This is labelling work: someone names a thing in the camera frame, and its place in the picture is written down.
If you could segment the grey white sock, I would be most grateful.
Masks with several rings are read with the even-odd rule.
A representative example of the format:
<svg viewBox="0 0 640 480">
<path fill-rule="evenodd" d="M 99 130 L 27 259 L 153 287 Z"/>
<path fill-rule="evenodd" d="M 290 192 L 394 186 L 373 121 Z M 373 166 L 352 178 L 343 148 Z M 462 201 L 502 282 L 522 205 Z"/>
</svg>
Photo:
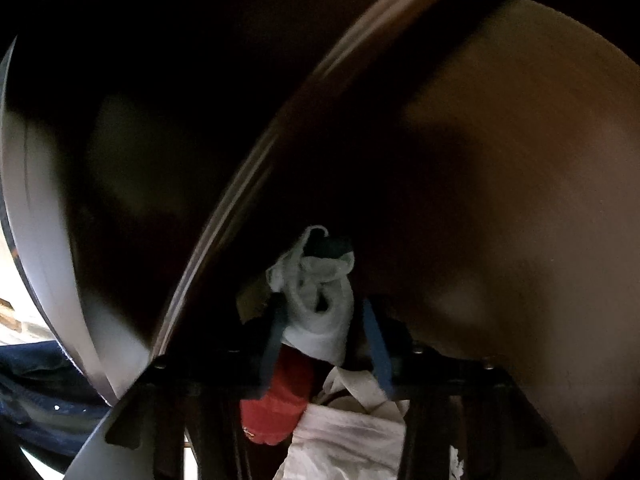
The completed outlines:
<svg viewBox="0 0 640 480">
<path fill-rule="evenodd" d="M 286 323 L 281 341 L 305 356 L 340 366 L 346 354 L 354 293 L 348 274 L 355 255 L 337 258 L 308 256 L 311 235 L 328 236 L 323 226 L 307 228 L 296 244 L 266 271 L 272 292 L 286 302 Z"/>
</svg>

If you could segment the white cream garment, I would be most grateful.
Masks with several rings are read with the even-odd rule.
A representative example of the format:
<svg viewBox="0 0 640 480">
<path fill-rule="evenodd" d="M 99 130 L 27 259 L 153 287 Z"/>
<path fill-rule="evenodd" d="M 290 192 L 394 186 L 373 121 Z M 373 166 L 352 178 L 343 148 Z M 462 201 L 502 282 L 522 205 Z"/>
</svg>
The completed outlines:
<svg viewBox="0 0 640 480">
<path fill-rule="evenodd" d="M 277 479 L 396 479 L 408 400 L 394 401 L 372 373 L 333 367 L 319 401 L 299 419 Z"/>
</svg>

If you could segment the small red underwear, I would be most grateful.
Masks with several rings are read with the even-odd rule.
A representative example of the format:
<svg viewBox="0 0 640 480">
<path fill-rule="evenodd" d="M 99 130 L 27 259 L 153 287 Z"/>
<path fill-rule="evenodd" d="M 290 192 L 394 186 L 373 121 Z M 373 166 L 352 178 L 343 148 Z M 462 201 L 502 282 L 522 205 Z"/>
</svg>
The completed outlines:
<svg viewBox="0 0 640 480">
<path fill-rule="evenodd" d="M 240 403 L 242 429 L 248 440 L 277 445 L 293 433 L 310 399 L 311 364 L 298 350 L 281 347 L 265 394 Z"/>
</svg>

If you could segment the dark navy hanging jacket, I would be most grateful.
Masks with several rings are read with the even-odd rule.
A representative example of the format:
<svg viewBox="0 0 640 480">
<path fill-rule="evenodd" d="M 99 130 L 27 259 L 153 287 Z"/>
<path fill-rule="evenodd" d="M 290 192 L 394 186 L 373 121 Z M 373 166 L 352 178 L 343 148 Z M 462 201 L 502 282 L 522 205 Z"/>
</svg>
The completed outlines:
<svg viewBox="0 0 640 480">
<path fill-rule="evenodd" d="M 1 431 L 64 474 L 110 407 L 54 341 L 1 348 Z"/>
</svg>

